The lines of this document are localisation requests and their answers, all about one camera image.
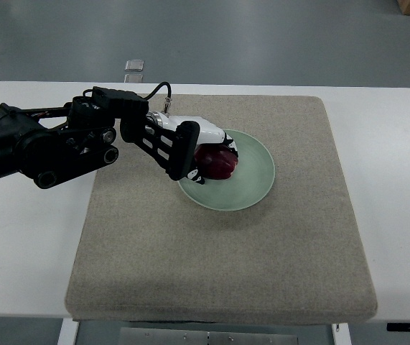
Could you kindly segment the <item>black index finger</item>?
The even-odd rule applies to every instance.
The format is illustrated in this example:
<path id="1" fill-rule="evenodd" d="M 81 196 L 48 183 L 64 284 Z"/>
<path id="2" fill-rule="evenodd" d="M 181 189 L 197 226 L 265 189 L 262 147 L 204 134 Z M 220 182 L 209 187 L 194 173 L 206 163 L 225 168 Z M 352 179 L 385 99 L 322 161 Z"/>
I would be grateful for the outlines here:
<path id="1" fill-rule="evenodd" d="M 234 156 L 235 160 L 238 161 L 239 159 L 238 148 L 233 138 L 225 139 L 225 148 Z"/>

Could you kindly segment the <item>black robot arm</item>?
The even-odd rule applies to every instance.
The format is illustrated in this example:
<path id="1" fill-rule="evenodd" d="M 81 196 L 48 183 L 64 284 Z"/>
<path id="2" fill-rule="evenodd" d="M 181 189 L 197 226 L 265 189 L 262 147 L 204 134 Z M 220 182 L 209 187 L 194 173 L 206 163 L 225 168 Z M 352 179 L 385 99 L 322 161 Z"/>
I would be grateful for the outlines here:
<path id="1" fill-rule="evenodd" d="M 200 116 L 173 116 L 150 96 L 95 86 L 61 107 L 0 104 L 0 178 L 21 173 L 41 189 L 65 183 L 118 159 L 117 137 L 135 144 L 172 180 L 204 184 L 229 178 L 238 164 L 234 138 Z"/>

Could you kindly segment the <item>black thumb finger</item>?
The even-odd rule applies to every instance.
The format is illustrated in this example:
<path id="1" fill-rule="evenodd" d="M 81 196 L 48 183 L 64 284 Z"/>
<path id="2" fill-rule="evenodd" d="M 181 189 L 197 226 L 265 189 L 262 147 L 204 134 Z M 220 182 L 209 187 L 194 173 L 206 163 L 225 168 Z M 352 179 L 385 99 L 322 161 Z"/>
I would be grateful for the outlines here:
<path id="1" fill-rule="evenodd" d="M 188 180 L 191 180 L 194 183 L 204 185 L 205 184 L 205 179 L 204 177 L 200 174 L 199 170 L 197 168 L 191 170 L 188 172 L 186 175 Z"/>

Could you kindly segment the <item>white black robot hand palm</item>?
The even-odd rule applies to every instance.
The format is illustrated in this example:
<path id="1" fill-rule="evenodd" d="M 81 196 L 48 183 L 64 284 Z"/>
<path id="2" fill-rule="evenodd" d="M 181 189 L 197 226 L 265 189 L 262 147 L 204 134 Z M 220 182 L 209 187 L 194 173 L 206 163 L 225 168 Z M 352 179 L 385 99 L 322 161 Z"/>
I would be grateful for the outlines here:
<path id="1" fill-rule="evenodd" d="M 197 140 L 197 145 L 201 144 L 223 144 L 225 139 L 232 138 L 223 129 L 217 127 L 212 122 L 200 116 L 173 116 L 160 111 L 149 112 L 146 115 L 150 122 L 158 125 L 163 129 L 175 131 L 177 127 L 185 121 L 197 122 L 200 126 L 200 133 Z"/>

